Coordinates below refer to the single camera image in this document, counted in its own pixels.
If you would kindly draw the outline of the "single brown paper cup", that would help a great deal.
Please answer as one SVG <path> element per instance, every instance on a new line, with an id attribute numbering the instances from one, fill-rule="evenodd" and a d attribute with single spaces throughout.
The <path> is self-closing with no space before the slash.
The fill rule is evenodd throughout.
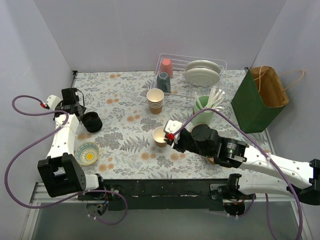
<path id="1" fill-rule="evenodd" d="M 165 132 L 164 132 L 164 127 L 160 126 L 157 127 L 153 133 L 152 133 L 152 137 L 155 141 L 155 144 L 160 147 L 160 148 L 164 148 L 167 146 L 167 143 L 165 141 Z"/>

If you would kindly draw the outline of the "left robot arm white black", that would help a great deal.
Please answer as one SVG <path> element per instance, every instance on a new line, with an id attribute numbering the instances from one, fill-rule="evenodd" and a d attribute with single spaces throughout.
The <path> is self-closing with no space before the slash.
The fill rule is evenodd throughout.
<path id="1" fill-rule="evenodd" d="M 80 104 L 79 90 L 69 87 L 61 90 L 62 98 L 50 95 L 46 107 L 54 110 L 57 132 L 44 160 L 37 164 L 38 172 L 50 197 L 89 191 L 95 200 L 106 196 L 106 187 L 99 174 L 85 174 L 74 156 L 77 128 L 83 124 L 89 133 L 97 133 L 103 123 L 96 112 L 86 112 Z"/>

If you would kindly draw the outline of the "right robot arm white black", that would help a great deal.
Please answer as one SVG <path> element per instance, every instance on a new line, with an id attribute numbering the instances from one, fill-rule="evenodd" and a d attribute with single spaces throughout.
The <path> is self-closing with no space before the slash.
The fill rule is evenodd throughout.
<path id="1" fill-rule="evenodd" d="M 277 194 L 292 197 L 299 202 L 320 204 L 320 161 L 290 160 L 277 155 L 267 159 L 257 147 L 244 141 L 221 137 L 215 129 L 198 124 L 191 131 L 179 121 L 168 120 L 164 127 L 165 142 L 178 152 L 185 151 L 212 159 L 221 167 L 250 170 L 264 177 L 246 177 L 231 174 L 222 192 L 232 199 L 241 195 Z"/>

